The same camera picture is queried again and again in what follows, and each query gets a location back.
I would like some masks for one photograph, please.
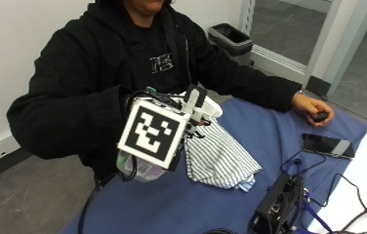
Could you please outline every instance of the white cloth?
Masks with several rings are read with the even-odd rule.
[[[261,166],[216,119],[211,119],[211,126],[199,126],[197,131],[205,137],[185,142],[187,176],[216,187],[248,192]]]

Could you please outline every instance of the person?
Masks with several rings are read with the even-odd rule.
[[[315,127],[335,117],[327,103],[297,93],[300,84],[231,60],[171,0],[89,3],[54,33],[34,64],[28,92],[7,112],[14,137],[43,159],[78,155],[99,179],[117,170],[125,100],[145,87],[180,94],[201,84],[267,108],[293,108]],[[328,118],[315,123],[319,111]]]

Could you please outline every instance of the gray trash bin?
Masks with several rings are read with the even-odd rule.
[[[208,30],[208,39],[228,53],[240,64],[249,65],[252,41],[235,27],[227,23],[212,26]]]

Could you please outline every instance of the hand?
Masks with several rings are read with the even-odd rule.
[[[332,121],[336,115],[333,109],[328,106],[327,103],[301,94],[293,96],[291,100],[291,107],[307,115],[307,120],[315,127],[324,127]],[[324,121],[316,123],[312,117],[315,118],[319,112],[325,112],[328,114],[328,118]]]

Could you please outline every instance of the blue tablecloth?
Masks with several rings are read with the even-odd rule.
[[[295,111],[281,113],[236,98],[227,100],[221,107],[224,115],[219,123],[263,167],[249,192],[191,181],[181,160],[177,170],[152,182],[123,183],[113,179],[88,207],[83,233],[200,234],[219,227],[245,233],[247,222],[279,176],[280,165],[300,150],[300,135],[341,137],[357,148],[367,133],[367,124],[337,109],[332,123],[324,128],[313,128]],[[296,158],[301,159],[301,169],[323,160],[317,154],[304,152]],[[305,173],[305,187],[321,203],[333,175],[344,171],[348,163],[327,158],[323,165]],[[311,216],[303,215],[299,222],[300,226],[307,226]],[[76,216],[62,233],[78,233],[78,226]]]

